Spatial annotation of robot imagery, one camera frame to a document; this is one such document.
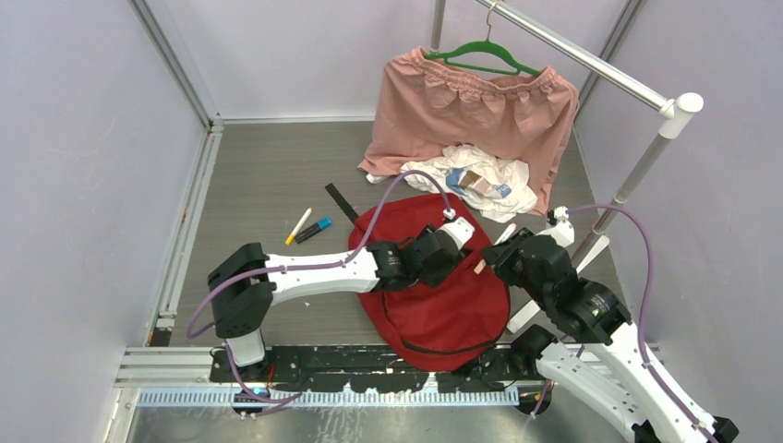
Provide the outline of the red backpack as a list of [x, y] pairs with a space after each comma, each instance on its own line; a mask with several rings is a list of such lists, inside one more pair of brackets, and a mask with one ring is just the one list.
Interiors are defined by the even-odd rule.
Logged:
[[[450, 204], [460, 217], [475, 217], [454, 194], [425, 194], [383, 205], [379, 220], [359, 215], [329, 184], [335, 203], [353, 223], [347, 244], [355, 247], [366, 230], [369, 239], [407, 243], [428, 224], [442, 221]], [[508, 287], [490, 271], [475, 272], [481, 251], [491, 241], [478, 228], [459, 265], [437, 287], [418, 283], [400, 292], [362, 293], [358, 300], [376, 332], [408, 364], [425, 371], [454, 371], [489, 349], [503, 334], [511, 309]]]

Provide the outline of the black blue highlighter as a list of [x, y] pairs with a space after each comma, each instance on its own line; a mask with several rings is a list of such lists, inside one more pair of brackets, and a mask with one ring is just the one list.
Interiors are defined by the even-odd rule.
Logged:
[[320, 219], [319, 221], [316, 221], [315, 223], [309, 225], [307, 228], [304, 228], [301, 230], [295, 237], [294, 241], [297, 244], [301, 244], [305, 242], [306, 240], [312, 238], [316, 234], [327, 230], [332, 226], [332, 220], [329, 217], [325, 217]]

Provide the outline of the white peach marker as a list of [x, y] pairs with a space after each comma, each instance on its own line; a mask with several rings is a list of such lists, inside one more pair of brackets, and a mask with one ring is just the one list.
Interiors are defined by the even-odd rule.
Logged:
[[[516, 228], [517, 225], [515, 222], [509, 223], [504, 229], [504, 231], [493, 242], [493, 245], [499, 245], [500, 243], [507, 241], [514, 234]], [[486, 260], [482, 258], [474, 267], [474, 274], [480, 274], [482, 270], [486, 267], [486, 265], [487, 265]]]

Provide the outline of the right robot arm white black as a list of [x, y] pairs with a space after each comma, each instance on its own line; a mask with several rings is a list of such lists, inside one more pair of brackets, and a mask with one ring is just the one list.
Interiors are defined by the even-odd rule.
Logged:
[[506, 285], [523, 288], [565, 335], [609, 371], [586, 367], [564, 342], [533, 325], [512, 343], [527, 379], [553, 381], [599, 413], [629, 442], [732, 442], [739, 428], [694, 401], [639, 338], [626, 306], [579, 276], [558, 236], [522, 229], [481, 252]]

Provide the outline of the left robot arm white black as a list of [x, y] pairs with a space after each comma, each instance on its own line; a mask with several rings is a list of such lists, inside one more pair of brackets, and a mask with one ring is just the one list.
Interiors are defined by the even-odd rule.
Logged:
[[261, 324], [272, 306], [328, 293], [435, 287], [462, 261], [474, 232], [460, 217], [440, 228], [427, 226], [405, 245], [376, 241], [330, 255], [266, 255], [258, 243], [244, 245], [210, 276], [216, 335], [225, 341], [235, 372], [259, 380], [270, 366]]

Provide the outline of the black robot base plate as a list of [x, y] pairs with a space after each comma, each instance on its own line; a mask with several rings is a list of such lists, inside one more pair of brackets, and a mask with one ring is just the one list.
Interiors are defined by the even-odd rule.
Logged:
[[495, 344], [474, 353], [456, 367], [423, 369], [403, 359], [388, 345], [279, 345], [257, 363], [237, 373], [248, 386], [270, 388], [282, 395], [304, 392], [380, 394], [414, 393], [434, 381], [438, 393], [495, 392], [511, 387], [556, 383], [534, 373], [533, 363], [517, 349]]

